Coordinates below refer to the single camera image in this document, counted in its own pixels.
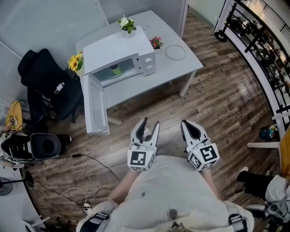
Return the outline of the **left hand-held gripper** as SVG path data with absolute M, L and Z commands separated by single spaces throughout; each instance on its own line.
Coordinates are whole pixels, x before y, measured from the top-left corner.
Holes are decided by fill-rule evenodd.
M 156 122 L 151 130 L 146 127 L 147 119 L 145 117 L 139 121 L 130 134 L 131 143 L 127 151 L 127 165 L 134 171 L 149 171 L 156 158 L 160 123 Z

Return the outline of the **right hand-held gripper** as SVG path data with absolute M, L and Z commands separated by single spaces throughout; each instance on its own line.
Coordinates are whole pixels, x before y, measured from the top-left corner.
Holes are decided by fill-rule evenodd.
M 182 120 L 180 127 L 187 146 L 188 161 L 199 172 L 212 168 L 220 159 L 220 155 L 216 144 L 207 138 L 205 129 L 188 120 Z

